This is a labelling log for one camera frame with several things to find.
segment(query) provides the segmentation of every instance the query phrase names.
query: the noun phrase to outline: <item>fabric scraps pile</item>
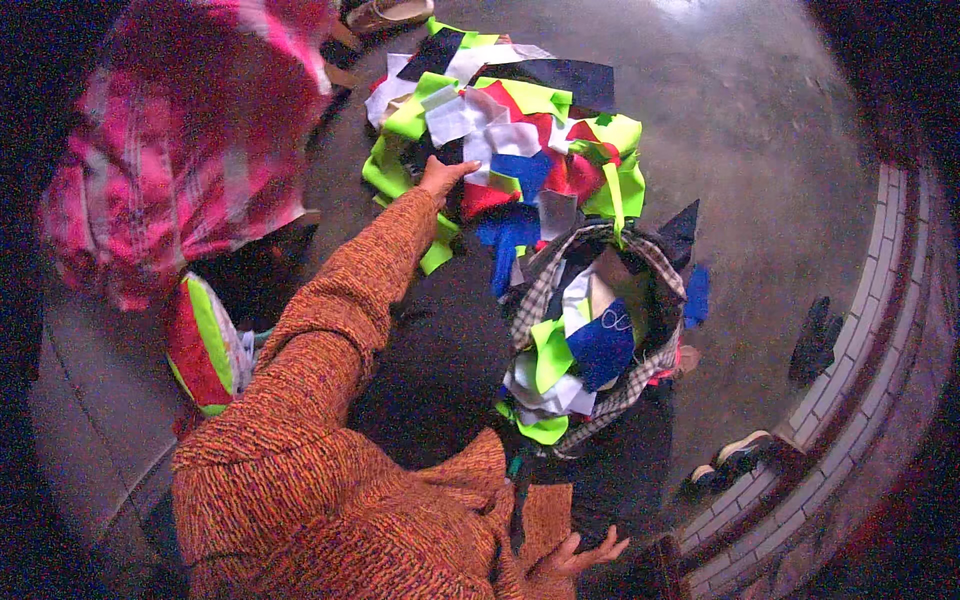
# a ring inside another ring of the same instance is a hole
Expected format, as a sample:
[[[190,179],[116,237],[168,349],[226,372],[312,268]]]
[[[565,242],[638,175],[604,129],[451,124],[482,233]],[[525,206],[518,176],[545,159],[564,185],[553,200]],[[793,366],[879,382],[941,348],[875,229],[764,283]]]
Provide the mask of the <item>fabric scraps pile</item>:
[[[578,207],[614,217],[621,228],[625,217],[639,215],[641,127],[611,115],[611,67],[556,60],[537,46],[502,43],[508,38],[433,18],[427,29],[431,35],[414,56],[388,55],[387,75],[367,100],[380,136],[363,168],[385,204],[414,184],[431,154],[481,161],[466,177],[453,218],[438,223],[421,262],[426,273],[452,255],[448,244],[461,225],[478,223],[497,247],[492,290],[502,296],[515,247],[569,230]]]
[[[609,66],[433,18],[427,29],[415,55],[388,55],[372,86],[366,106],[379,137],[363,178],[387,205],[431,155],[480,161],[420,266],[429,275],[446,262],[461,228],[493,248],[491,292],[513,313],[516,350],[496,408],[553,445],[571,418],[597,417],[598,394],[636,401],[676,362],[682,312],[672,309],[682,311],[683,282],[657,243],[632,230],[644,197],[641,125],[615,114]],[[683,229],[692,244],[693,229]],[[638,350],[651,359],[637,360]]]

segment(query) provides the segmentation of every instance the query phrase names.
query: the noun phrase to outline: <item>shoe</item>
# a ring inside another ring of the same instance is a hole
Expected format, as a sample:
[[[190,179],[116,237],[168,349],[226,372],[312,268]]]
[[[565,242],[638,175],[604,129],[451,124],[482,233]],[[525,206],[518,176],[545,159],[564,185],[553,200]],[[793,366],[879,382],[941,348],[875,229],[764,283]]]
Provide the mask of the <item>shoe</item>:
[[[756,468],[756,464],[770,449],[774,437],[768,432],[758,429],[742,440],[731,442],[717,453],[713,465],[724,478],[732,476],[733,480],[745,475]]]
[[[717,476],[715,468],[710,465],[700,465],[681,484],[681,496],[696,500],[706,494],[713,493]]]
[[[827,319],[830,310],[830,298],[818,298],[806,314],[800,339],[790,356],[790,370],[787,376],[802,385],[809,385],[823,371],[818,371],[818,362],[823,354]]]
[[[433,0],[370,0],[350,11],[347,27],[355,34],[371,34],[420,23],[433,16]]]

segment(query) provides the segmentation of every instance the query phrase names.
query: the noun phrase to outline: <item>black fabric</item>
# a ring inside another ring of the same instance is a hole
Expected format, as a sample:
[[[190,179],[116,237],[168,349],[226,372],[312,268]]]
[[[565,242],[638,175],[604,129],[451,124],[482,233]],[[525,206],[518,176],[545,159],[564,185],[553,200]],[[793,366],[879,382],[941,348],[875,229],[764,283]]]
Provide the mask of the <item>black fabric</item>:
[[[443,164],[460,164],[464,161],[464,138],[450,140],[441,147],[433,145],[430,132],[425,132],[419,140],[407,146],[400,153],[400,164],[407,170],[410,177],[416,180],[423,175],[423,169],[426,168],[426,160],[431,156],[436,156],[437,160]],[[464,223],[460,218],[460,203],[464,198],[464,181],[459,180],[446,195],[446,208],[444,214],[450,221],[457,225]]]
[[[669,245],[672,250],[673,255],[668,256],[668,258],[676,272],[682,271],[690,262],[693,242],[696,238],[699,210],[700,199],[698,198],[657,230],[657,233],[663,237],[665,245]]]
[[[376,374],[349,426],[405,468],[437,465],[491,422],[510,334],[488,291],[492,259],[475,236],[396,308]]]
[[[442,75],[453,60],[453,55],[457,54],[457,49],[460,48],[460,42],[463,40],[463,32],[455,32],[444,27],[420,43],[420,51],[396,76],[408,82],[418,82],[420,76],[427,71]]]
[[[560,275],[560,284],[557,290],[550,297],[550,303],[547,304],[546,314],[543,316],[545,321],[559,319],[564,313],[564,290],[577,276],[590,266],[597,256],[603,253],[607,246],[604,242],[591,241],[577,247],[566,255],[564,272]]]
[[[488,64],[478,77],[496,77],[546,85],[573,92],[573,105],[600,112],[616,112],[613,67],[566,59],[532,59]]]

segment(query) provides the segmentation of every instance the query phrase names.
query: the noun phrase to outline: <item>white fabric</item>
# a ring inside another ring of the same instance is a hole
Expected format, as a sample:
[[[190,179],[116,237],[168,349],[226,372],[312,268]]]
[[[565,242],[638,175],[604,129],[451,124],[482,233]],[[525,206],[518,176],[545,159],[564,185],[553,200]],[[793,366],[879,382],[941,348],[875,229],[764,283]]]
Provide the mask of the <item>white fabric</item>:
[[[541,190],[534,202],[540,212],[540,239],[547,242],[564,235],[577,223],[577,197]]]
[[[424,118],[430,131],[433,145],[440,147],[446,142],[464,137],[471,132],[484,130],[490,124],[510,123],[510,110],[498,104],[488,94],[468,87],[460,96],[449,85],[430,94],[421,102],[426,109]],[[464,160],[468,158],[464,149]],[[490,171],[490,158],[487,158]]]
[[[493,148],[484,129],[489,125],[510,123],[510,110],[498,104],[489,94],[473,87],[468,87],[464,91],[464,102],[468,110],[475,111],[486,119],[481,122],[479,116],[475,117],[474,131],[464,136],[464,161],[480,161],[480,168],[464,177],[464,181],[476,185],[488,185],[490,183],[490,161],[493,158]]]
[[[554,416],[569,415],[571,412],[589,416],[593,411],[596,393],[584,390],[584,382],[579,377],[561,375],[552,388],[540,395],[536,390],[536,373],[536,353],[522,352],[516,357],[514,366],[504,374],[503,385],[517,402],[531,410],[545,411]]]
[[[553,58],[555,57],[549,52],[529,44],[494,44],[493,46],[462,48],[453,55],[453,60],[450,61],[444,75],[455,78],[460,85],[466,85],[485,64]]]
[[[568,338],[573,332],[591,321],[577,308],[577,304],[584,301],[589,295],[590,276],[593,275],[593,265],[590,265],[570,281],[564,290],[561,306],[564,310],[564,337]]]
[[[388,54],[387,79],[373,91],[373,94],[364,103],[367,107],[367,120],[378,131],[380,130],[380,117],[383,116],[383,112],[387,109],[390,101],[404,94],[412,94],[417,89],[417,82],[408,82],[396,76],[403,70],[411,56],[413,55]]]
[[[570,153],[570,142],[566,137],[570,134],[573,126],[579,123],[578,119],[567,119],[566,123],[560,123],[560,119],[553,115],[553,126],[550,128],[550,139],[547,141],[547,147],[556,150],[562,155]]]
[[[493,153],[530,157],[540,151],[540,137],[533,123],[490,125],[484,130]]]

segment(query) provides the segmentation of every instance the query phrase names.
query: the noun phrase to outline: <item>sneaker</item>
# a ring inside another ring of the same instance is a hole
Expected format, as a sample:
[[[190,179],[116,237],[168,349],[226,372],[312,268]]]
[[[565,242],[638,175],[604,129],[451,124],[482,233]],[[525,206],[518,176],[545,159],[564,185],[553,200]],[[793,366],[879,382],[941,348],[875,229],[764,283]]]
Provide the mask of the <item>sneaker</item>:
[[[697,499],[708,493],[713,493],[717,471],[710,465],[700,465],[690,473],[681,484],[680,492],[683,497]]]
[[[742,440],[731,442],[717,453],[713,465],[725,477],[733,476],[735,480],[756,468],[756,464],[769,450],[774,437],[768,432],[758,429]]]

